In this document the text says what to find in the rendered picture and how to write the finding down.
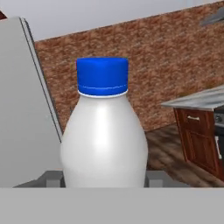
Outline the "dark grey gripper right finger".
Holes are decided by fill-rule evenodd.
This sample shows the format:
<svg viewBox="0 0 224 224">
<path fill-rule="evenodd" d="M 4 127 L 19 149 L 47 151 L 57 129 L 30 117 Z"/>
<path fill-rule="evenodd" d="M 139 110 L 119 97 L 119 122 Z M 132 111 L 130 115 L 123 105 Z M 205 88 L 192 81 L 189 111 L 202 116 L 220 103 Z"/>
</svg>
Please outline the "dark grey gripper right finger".
<svg viewBox="0 0 224 224">
<path fill-rule="evenodd" d="M 174 180 L 165 171 L 147 171 L 145 187 L 188 187 L 187 184 Z"/>
</svg>

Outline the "grey range hood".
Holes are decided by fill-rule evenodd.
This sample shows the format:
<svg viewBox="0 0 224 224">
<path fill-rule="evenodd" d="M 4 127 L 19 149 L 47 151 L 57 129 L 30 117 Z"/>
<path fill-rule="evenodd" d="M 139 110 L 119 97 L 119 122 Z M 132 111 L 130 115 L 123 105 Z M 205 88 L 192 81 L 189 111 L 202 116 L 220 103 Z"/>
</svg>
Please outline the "grey range hood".
<svg viewBox="0 0 224 224">
<path fill-rule="evenodd" d="M 202 26 L 212 25 L 224 21 L 224 7 L 219 8 L 214 14 L 206 17 L 200 24 Z"/>
</svg>

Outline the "white bottle with blue cap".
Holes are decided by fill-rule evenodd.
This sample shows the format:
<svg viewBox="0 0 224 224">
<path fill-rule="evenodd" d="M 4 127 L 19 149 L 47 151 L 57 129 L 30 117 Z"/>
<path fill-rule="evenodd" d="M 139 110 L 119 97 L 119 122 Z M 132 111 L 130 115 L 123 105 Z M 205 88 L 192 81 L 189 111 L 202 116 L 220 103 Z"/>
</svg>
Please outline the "white bottle with blue cap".
<svg viewBox="0 0 224 224">
<path fill-rule="evenodd" d="M 78 58 L 76 69 L 80 98 L 60 148 L 66 186 L 143 187 L 148 145 L 127 98 L 129 61 Z"/>
</svg>

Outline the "dark oven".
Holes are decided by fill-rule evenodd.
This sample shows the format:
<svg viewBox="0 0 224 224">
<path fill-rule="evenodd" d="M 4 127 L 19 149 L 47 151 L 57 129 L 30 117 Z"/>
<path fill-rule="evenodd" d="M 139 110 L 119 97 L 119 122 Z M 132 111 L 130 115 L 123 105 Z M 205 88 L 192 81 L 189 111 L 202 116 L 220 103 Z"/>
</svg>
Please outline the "dark oven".
<svg viewBox="0 0 224 224">
<path fill-rule="evenodd" d="M 224 163 L 224 106 L 220 106 L 213 111 L 213 119 L 218 158 Z"/>
</svg>

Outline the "brown wooden cupboard run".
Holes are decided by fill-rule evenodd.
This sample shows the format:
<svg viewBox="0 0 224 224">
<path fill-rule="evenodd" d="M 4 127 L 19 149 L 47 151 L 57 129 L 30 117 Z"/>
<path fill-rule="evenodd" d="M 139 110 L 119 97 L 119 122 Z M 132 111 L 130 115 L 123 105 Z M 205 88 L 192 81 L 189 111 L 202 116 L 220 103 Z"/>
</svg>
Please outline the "brown wooden cupboard run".
<svg viewBox="0 0 224 224">
<path fill-rule="evenodd" d="M 197 165 L 224 181 L 224 165 L 219 159 L 214 138 L 214 113 L 175 108 L 174 115 L 185 161 Z"/>
</svg>

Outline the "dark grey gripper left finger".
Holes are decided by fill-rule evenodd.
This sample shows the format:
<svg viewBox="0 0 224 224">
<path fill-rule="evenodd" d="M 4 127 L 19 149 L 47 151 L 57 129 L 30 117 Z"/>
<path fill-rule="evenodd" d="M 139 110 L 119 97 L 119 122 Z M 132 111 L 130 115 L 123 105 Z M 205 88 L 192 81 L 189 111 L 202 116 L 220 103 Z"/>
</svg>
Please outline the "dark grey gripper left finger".
<svg viewBox="0 0 224 224">
<path fill-rule="evenodd" d="M 20 188 L 62 188 L 65 186 L 63 171 L 45 171 L 39 178 L 18 185 Z"/>
</svg>

